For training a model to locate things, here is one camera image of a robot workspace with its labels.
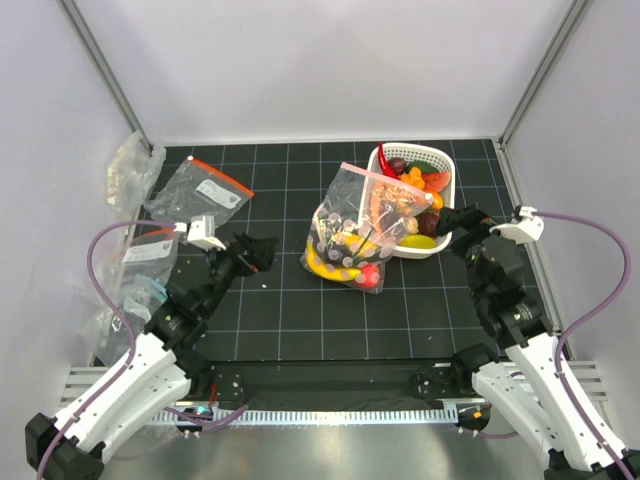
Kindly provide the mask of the yellow toy banana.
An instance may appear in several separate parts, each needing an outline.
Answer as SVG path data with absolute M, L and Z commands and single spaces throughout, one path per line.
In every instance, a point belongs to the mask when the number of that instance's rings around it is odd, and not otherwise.
M 333 264 L 324 262 L 314 249 L 312 241 L 306 244 L 304 264 L 316 276 L 333 282 L 354 281 L 361 274 L 358 268 L 335 267 Z

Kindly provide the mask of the green toy scallion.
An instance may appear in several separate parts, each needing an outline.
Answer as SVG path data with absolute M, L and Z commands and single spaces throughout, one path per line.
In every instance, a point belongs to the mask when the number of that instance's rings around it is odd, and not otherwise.
M 344 267 L 355 267 L 379 259 L 381 247 L 353 231 L 341 230 L 329 240 L 327 255 L 330 261 Z

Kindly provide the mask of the clear pink-dotted zip bag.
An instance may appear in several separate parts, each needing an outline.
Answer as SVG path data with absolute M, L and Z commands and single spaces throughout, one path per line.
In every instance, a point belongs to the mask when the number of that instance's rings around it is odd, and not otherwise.
M 432 203 L 430 193 L 343 162 L 312 215 L 301 264 L 321 279 L 377 294 L 411 220 Z

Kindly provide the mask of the red toy strawberry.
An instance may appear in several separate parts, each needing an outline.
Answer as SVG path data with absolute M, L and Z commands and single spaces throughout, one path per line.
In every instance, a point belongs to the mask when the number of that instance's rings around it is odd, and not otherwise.
M 381 281 L 382 275 L 378 265 L 366 264 L 360 268 L 360 273 L 355 278 L 355 283 L 367 290 L 376 289 Z

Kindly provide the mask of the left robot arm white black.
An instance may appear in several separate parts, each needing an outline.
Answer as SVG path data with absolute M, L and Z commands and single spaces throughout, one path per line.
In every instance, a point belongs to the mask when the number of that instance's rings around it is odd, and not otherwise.
M 97 479 L 114 454 L 160 411 L 211 390 L 214 368 L 195 349 L 234 280 L 268 271 L 278 240 L 238 233 L 207 256 L 209 278 L 168 294 L 131 348 L 52 417 L 25 427 L 26 457 L 39 479 Z

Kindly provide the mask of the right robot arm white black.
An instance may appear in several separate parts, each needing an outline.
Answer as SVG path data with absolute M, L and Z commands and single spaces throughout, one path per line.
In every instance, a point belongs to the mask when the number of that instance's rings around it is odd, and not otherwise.
M 557 334 L 543 307 L 522 285 L 520 245 L 540 239 L 547 219 L 560 214 L 519 206 L 509 223 L 497 223 L 477 205 L 442 208 L 440 235 L 464 230 L 452 245 L 463 260 L 469 293 L 479 322 L 528 382 L 523 389 L 486 345 L 457 352 L 450 382 L 463 396 L 476 393 L 492 404 L 539 456 L 547 479 L 636 479 L 639 453 L 627 447 L 588 398 L 563 354 L 571 333 L 603 311 L 622 292 L 631 271 L 624 241 L 607 227 L 568 215 L 609 236 L 623 256 L 614 290 L 595 308 Z

